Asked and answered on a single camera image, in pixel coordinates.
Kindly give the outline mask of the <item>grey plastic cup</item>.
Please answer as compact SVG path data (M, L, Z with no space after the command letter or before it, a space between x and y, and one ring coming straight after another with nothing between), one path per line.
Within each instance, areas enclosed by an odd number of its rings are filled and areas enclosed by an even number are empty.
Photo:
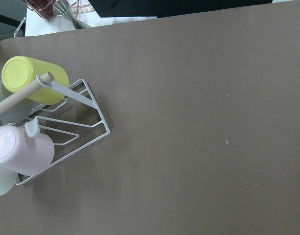
M12 94L13 93L3 85L2 80L0 80L0 102ZM33 106L34 102L25 98L6 112L2 113L0 115L0 120L8 123L20 122L29 116Z

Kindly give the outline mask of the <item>yellow plastic cup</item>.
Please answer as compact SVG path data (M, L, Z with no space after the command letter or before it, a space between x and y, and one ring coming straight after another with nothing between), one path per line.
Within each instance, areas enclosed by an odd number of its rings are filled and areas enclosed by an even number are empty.
M50 72L54 76L56 83L65 87L69 86L68 75L62 67L26 56L10 58L2 68L1 78L4 86L14 93L35 80L37 75L46 72ZM63 94L48 88L41 88L28 96L28 99L45 105L54 105L63 98Z

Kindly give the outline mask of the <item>pink plastic cup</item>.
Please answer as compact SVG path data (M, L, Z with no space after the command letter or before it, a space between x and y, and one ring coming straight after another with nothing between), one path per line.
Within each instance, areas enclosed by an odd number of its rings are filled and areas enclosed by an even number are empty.
M22 175L32 176L45 171L54 157L54 144L40 133L30 138L25 129L0 127L0 166Z

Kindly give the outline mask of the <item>white plastic cup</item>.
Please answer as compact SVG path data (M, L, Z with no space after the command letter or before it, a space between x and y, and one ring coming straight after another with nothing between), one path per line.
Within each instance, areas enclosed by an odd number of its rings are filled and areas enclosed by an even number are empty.
M0 166L0 196L9 192L15 184L18 174Z

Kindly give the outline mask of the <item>black device on desk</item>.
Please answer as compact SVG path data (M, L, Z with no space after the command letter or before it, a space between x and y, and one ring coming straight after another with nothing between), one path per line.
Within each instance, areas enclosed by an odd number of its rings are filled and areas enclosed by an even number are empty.
M158 18L272 3L271 0L91 0L100 17Z

